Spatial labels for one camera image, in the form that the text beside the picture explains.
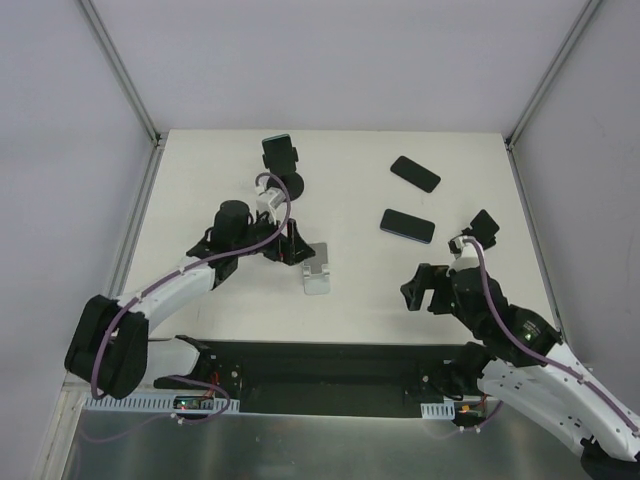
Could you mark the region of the silver folding phone stand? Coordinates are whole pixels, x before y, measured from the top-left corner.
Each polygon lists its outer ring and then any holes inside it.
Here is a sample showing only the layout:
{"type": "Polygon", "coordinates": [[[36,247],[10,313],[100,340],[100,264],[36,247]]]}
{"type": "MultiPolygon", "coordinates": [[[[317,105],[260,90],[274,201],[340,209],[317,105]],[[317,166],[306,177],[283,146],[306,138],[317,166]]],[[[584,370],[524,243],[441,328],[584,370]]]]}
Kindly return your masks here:
{"type": "Polygon", "coordinates": [[[327,295],[331,291],[328,245],[313,243],[315,255],[302,263],[304,293],[310,296],[327,295]]]}

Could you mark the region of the black phone blue edge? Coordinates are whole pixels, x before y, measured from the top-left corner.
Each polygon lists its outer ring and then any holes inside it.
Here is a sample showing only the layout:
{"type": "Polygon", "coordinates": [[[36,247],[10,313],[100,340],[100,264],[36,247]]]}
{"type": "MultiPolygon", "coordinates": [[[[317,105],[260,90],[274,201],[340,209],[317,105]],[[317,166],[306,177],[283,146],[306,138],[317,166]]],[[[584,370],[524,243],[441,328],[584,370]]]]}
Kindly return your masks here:
{"type": "Polygon", "coordinates": [[[386,209],[380,222],[380,229],[402,238],[429,244],[435,233],[435,224],[403,212],[386,209]]]}

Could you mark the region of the black round-base phone stand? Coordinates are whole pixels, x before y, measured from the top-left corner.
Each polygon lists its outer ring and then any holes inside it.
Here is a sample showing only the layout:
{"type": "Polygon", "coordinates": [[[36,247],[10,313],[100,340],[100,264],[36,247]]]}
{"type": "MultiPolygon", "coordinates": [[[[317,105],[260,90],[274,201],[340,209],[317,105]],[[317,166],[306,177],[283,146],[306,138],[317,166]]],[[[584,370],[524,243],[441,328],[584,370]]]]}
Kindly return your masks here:
{"type": "Polygon", "coordinates": [[[297,163],[296,163],[295,173],[288,174],[288,175],[275,175],[275,176],[278,177],[284,183],[292,201],[297,200],[302,195],[304,191],[304,180],[302,176],[297,172],[297,163]]]}

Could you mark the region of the black folding phone stand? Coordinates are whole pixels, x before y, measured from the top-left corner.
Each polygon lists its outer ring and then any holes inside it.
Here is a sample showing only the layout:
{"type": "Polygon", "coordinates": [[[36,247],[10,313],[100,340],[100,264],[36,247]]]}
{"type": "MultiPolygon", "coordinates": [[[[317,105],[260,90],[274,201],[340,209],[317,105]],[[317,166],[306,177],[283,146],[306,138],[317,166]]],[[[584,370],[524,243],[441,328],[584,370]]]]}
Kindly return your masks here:
{"type": "Polygon", "coordinates": [[[482,209],[471,220],[470,225],[462,230],[462,234],[474,237],[485,250],[488,250],[496,245],[496,235],[499,230],[498,223],[485,209],[482,209]]]}

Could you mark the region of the black phone teal edge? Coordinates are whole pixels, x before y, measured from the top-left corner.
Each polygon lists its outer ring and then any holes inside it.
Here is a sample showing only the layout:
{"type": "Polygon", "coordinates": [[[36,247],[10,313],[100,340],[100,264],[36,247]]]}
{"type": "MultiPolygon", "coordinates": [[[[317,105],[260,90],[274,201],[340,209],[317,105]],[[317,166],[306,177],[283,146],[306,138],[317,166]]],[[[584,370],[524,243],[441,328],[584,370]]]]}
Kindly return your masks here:
{"type": "Polygon", "coordinates": [[[263,163],[266,169],[275,175],[288,175],[296,172],[297,150],[289,134],[279,134],[261,142],[263,163]]]}

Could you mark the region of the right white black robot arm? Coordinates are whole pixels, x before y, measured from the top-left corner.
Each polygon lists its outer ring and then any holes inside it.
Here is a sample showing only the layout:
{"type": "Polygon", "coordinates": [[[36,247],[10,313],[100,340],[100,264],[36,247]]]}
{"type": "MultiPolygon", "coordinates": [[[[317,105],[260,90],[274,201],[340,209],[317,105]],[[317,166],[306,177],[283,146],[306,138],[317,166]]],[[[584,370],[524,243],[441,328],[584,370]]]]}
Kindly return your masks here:
{"type": "Polygon", "coordinates": [[[474,339],[429,376],[443,396],[487,394],[543,427],[579,456],[592,479],[639,476],[639,417],[613,399],[537,313],[510,303],[480,268],[421,264],[400,291],[410,311],[450,314],[474,339]]]}

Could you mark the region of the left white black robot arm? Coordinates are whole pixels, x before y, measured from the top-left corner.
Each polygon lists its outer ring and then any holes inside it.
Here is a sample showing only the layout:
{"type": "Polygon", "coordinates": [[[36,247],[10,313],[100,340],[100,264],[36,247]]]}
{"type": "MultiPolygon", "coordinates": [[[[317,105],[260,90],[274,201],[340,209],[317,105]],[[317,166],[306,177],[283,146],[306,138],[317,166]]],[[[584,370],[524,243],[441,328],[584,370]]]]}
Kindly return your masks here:
{"type": "Polygon", "coordinates": [[[87,381],[96,400],[131,394],[146,373],[149,333],[225,282],[240,258],[261,254],[292,266],[315,256],[290,213],[287,208],[278,221],[266,211],[252,213],[242,201],[223,202],[213,225],[165,276],[131,294],[87,301],[64,360],[66,370],[87,381]]]}

